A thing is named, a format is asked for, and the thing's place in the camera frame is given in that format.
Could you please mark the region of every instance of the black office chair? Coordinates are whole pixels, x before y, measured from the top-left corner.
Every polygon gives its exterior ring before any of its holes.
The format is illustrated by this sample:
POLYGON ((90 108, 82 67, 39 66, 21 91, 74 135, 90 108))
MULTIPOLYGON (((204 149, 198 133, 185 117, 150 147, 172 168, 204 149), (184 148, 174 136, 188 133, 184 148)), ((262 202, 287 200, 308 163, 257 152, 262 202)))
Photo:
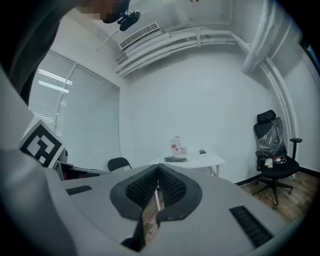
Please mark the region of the black office chair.
POLYGON ((273 209, 277 209, 279 205, 279 197, 277 187, 290 189, 289 194, 292 194, 293 186, 279 182, 279 179, 289 177, 295 174, 300 166, 295 161, 297 143, 302 142, 301 138, 292 138, 293 145, 292 158, 287 156, 287 149, 284 138, 283 123, 280 117, 276 117, 276 113, 273 110, 269 110, 257 116, 257 124, 254 125, 254 132, 260 143, 260 150, 255 152, 257 156, 257 171, 261 172, 261 177, 256 184, 260 181, 266 184, 262 189, 253 193, 254 196, 257 193, 265 191, 269 188, 273 189, 276 204, 273 209), (273 168, 265 166, 265 160, 267 158, 281 157, 282 163, 273 162, 273 168))
POLYGON ((110 172, 113 172, 116 169, 126 167, 126 166, 130 166, 130 168, 132 169, 130 163, 124 157, 117 157, 117 158, 111 159, 108 162, 108 169, 110 172))

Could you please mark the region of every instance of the window blinds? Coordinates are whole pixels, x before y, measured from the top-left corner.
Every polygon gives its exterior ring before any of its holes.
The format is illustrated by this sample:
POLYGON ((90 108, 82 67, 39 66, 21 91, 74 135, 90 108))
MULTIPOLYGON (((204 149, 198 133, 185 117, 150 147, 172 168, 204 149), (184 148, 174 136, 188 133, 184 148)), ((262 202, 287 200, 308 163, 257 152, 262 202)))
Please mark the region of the window blinds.
POLYGON ((49 52, 38 67, 30 92, 34 118, 42 119, 64 143, 68 163, 107 170, 120 156, 119 89, 86 68, 49 52))

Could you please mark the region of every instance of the air conditioner vent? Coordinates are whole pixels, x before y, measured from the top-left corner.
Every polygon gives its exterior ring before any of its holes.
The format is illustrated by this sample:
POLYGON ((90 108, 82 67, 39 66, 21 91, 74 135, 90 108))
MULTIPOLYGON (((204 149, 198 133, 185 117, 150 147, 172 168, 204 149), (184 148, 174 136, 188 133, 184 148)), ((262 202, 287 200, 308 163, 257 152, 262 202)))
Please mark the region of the air conditioner vent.
POLYGON ((125 48, 130 46, 135 41, 139 40, 140 38, 154 32, 154 31, 157 31, 159 29, 160 29, 160 27, 159 27, 158 23, 156 23, 156 22, 151 23, 148 26, 141 28, 137 32, 135 32, 132 35, 130 35, 129 37, 127 37, 125 40, 123 40, 121 43, 119 43, 119 47, 121 50, 124 50, 125 48))

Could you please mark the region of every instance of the person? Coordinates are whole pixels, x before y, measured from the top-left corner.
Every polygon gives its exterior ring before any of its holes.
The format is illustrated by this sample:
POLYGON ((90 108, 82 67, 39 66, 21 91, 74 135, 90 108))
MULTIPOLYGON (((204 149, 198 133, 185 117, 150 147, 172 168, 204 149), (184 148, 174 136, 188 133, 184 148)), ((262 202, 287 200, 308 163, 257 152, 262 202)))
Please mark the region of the person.
POLYGON ((130 0, 32 0, 6 2, 3 10, 14 10, 18 25, 9 26, 1 16, 2 40, 0 62, 11 84, 28 105, 37 68, 53 44, 60 21, 71 9, 77 8, 92 19, 116 22, 129 8, 130 0))

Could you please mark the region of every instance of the table leg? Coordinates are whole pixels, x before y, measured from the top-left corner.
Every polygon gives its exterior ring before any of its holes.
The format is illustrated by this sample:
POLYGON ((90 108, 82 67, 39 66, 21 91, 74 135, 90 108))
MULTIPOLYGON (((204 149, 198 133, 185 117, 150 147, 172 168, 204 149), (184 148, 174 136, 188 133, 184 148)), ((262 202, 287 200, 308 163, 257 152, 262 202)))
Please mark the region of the table leg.
POLYGON ((209 166, 208 168, 210 170, 210 175, 211 176, 217 176, 217 174, 216 174, 215 170, 212 168, 212 166, 209 166))
POLYGON ((216 176, 220 177, 220 165, 216 166, 216 176))
POLYGON ((158 197, 157 190, 155 190, 154 194, 155 194, 156 206, 158 207, 158 211, 160 212, 161 209, 160 209, 160 203, 159 203, 159 197, 158 197))

